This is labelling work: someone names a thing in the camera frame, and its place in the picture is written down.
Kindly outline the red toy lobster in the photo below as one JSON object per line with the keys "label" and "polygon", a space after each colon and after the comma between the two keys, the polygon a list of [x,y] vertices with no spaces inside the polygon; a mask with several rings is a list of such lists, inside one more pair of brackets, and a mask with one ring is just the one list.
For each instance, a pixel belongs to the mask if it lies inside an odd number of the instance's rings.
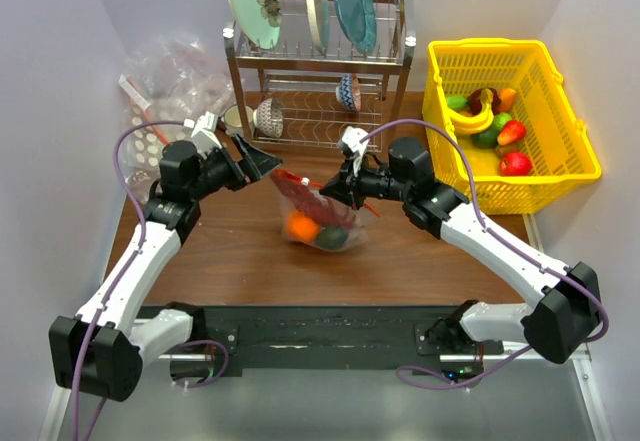
{"label": "red toy lobster", "polygon": [[356,225],[356,216],[347,206],[322,196],[311,182],[303,183],[303,179],[294,173],[277,169],[270,178],[279,193],[293,207],[311,218],[322,227],[340,226],[352,229]]}

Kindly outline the clear zip bag orange zipper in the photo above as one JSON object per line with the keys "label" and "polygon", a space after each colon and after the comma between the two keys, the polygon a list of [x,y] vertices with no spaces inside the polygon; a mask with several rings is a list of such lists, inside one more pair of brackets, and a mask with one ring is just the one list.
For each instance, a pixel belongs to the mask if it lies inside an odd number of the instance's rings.
{"label": "clear zip bag orange zipper", "polygon": [[325,252],[343,252],[369,240],[380,218],[370,205],[346,206],[320,194],[321,184],[285,170],[270,174],[280,198],[283,239]]}

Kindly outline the dark green toy avocado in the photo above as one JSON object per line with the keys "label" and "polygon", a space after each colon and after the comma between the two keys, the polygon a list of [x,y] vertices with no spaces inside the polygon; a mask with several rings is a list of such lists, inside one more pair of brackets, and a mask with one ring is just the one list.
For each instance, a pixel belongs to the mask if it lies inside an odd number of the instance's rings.
{"label": "dark green toy avocado", "polygon": [[349,231],[340,226],[327,226],[315,238],[315,245],[327,251],[338,251],[349,238]]}

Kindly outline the toy orange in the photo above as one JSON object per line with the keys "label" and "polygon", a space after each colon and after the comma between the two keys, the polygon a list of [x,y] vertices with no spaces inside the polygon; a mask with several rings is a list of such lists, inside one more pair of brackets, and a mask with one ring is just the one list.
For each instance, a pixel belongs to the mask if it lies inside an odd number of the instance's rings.
{"label": "toy orange", "polygon": [[311,243],[321,227],[300,211],[291,211],[284,224],[285,233],[295,241]]}

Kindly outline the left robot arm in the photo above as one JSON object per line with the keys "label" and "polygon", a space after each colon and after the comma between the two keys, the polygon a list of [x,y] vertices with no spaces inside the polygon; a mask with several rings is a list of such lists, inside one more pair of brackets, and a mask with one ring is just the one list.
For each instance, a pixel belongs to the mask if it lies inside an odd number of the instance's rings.
{"label": "left robot arm", "polygon": [[159,178],[134,237],[98,291],[72,317],[59,316],[48,337],[58,386],[113,401],[128,399],[144,368],[180,348],[196,353],[213,344],[203,308],[172,302],[136,326],[151,287],[181,249],[200,215],[200,202],[222,188],[240,190],[282,165],[242,137],[232,138],[240,160],[223,145],[201,154],[188,140],[163,148]]}

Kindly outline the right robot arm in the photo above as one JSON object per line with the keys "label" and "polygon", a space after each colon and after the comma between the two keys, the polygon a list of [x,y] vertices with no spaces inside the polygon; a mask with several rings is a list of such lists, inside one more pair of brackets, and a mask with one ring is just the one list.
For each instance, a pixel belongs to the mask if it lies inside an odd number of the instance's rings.
{"label": "right robot arm", "polygon": [[470,198],[435,177],[429,152],[415,138],[394,140],[387,162],[369,167],[365,136],[359,128],[345,131],[339,142],[345,160],[321,194],[352,208],[368,198],[401,203],[414,226],[480,261],[523,300],[469,300],[427,330],[430,342],[459,354],[484,341],[520,342],[562,364],[602,324],[598,279],[588,265],[570,267],[495,224]]}

